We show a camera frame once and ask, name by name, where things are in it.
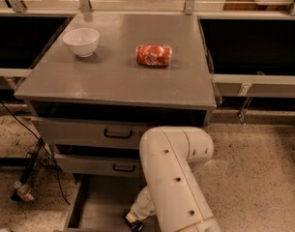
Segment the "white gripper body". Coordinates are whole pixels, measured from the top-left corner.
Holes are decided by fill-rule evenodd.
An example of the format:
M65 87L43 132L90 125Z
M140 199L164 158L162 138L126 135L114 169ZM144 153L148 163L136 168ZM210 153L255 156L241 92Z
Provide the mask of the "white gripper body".
M156 214L153 201L147 197L138 197L131 206L130 214L135 220L144 220Z

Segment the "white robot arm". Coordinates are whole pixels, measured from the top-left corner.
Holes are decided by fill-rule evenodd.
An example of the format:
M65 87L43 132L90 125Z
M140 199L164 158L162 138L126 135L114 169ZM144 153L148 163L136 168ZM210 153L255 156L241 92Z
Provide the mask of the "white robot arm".
M146 187L124 221L141 232L142 221L156 216L161 232L221 232L192 173L214 153L211 136L194 127L156 127L144 132L139 155Z

